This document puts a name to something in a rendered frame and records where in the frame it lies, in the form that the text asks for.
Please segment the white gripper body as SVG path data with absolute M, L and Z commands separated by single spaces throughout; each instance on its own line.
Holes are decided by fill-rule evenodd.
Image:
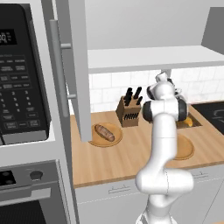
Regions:
M 157 85 L 171 85 L 174 87 L 172 79 L 168 77 L 166 72 L 162 72 L 156 76 Z

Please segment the white cabinet shelf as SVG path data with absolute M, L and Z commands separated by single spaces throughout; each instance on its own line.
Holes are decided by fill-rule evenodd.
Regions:
M 88 50 L 90 74 L 224 66 L 224 54 L 201 45 Z

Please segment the grey cabinet door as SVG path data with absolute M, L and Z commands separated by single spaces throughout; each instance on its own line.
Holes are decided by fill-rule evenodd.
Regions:
M 66 84 L 80 140 L 92 139 L 85 0 L 55 0 Z

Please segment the wooden knife block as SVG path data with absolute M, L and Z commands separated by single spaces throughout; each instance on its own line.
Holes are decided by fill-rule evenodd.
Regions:
M 138 125 L 141 101 L 143 99 L 143 97 L 140 96 L 141 91 L 142 88 L 138 87 L 136 92 L 133 93 L 132 88 L 129 87 L 126 95 L 122 96 L 118 103 L 115 112 L 123 128 Z

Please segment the black hob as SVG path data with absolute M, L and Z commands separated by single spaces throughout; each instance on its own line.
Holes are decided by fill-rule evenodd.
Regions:
M 199 103 L 192 106 L 224 135 L 224 101 Z

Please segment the round wooden plate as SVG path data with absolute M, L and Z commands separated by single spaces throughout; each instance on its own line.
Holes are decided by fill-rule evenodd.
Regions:
M 112 132 L 115 136 L 115 140 L 113 142 L 110 142 L 104 139 L 103 137 L 99 136 L 95 131 L 95 124 L 94 124 L 92 126 L 92 140 L 90 141 L 92 145 L 102 148 L 111 147 L 118 144 L 122 140 L 123 132 L 117 125 L 110 122 L 100 122 L 96 124 L 100 124 L 104 126 L 106 129 L 108 129 L 110 132 Z
M 193 156 L 195 151 L 193 143 L 186 136 L 178 134 L 177 146 L 175 160 L 187 160 Z

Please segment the brown baguette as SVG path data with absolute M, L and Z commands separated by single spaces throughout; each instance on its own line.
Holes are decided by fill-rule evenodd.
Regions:
M 113 142 L 115 140 L 114 134 L 100 124 L 96 124 L 94 126 L 94 130 L 99 136 L 103 137 L 104 139 L 110 142 Z

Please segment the white drawer front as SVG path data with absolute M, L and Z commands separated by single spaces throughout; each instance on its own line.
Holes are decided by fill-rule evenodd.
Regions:
M 130 186 L 131 190 L 127 192 L 109 194 L 109 189 L 111 189 L 112 186 L 114 188 L 117 188 L 123 185 Z M 137 190 L 134 179 L 110 182 L 110 183 L 100 184 L 100 185 L 80 187 L 75 189 L 75 193 L 76 193 L 77 202 L 79 204 L 95 202 L 99 200 L 108 200 L 112 198 L 119 198 L 119 197 L 130 196 L 130 195 L 137 195 L 142 198 L 146 198 L 145 194 L 140 193 Z
M 194 178 L 195 183 L 224 178 L 224 164 L 191 169 L 190 173 L 208 173 L 208 178 Z

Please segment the black microwave oven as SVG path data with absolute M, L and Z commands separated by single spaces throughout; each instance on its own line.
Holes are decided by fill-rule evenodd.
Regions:
M 27 3 L 0 3 L 0 145 L 44 141 L 51 116 Z

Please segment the black oven knob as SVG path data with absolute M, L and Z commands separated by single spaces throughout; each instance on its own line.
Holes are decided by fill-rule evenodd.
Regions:
M 43 172 L 42 171 L 32 171 L 30 173 L 30 178 L 32 181 L 38 181 L 41 180 L 43 177 Z

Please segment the grey oven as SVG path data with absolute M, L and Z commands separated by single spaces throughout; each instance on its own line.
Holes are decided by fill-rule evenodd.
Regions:
M 42 171 L 42 179 L 32 181 L 30 173 L 33 171 Z M 0 224 L 69 224 L 58 161 L 1 167 L 0 202 L 29 197 L 31 191 L 45 188 L 51 189 L 48 199 L 0 206 Z

